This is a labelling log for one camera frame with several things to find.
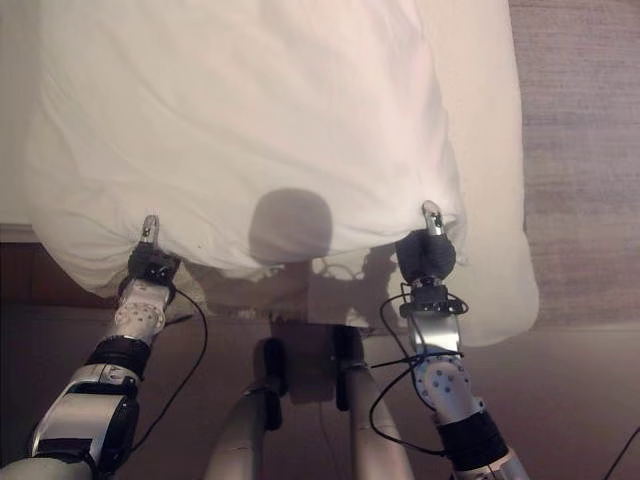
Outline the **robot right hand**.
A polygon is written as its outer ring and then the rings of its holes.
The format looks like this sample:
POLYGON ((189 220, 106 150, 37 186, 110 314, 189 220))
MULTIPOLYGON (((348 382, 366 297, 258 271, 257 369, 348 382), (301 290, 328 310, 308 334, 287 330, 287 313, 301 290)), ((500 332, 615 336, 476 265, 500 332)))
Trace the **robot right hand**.
POLYGON ((456 263, 455 247, 446 234, 441 209, 425 201, 421 211, 425 228, 410 232, 394 244, 401 276, 409 284, 428 278, 442 281, 456 263))

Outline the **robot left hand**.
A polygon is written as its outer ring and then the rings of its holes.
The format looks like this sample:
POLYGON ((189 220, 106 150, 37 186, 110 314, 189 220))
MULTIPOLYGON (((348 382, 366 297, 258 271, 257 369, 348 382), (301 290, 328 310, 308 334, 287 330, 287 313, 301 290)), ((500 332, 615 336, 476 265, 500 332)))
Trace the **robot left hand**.
POLYGON ((164 251, 158 245, 160 221, 157 215, 147 215, 142 223, 141 234, 129 256, 128 273, 140 276, 153 265, 159 273, 176 272, 180 260, 164 251))

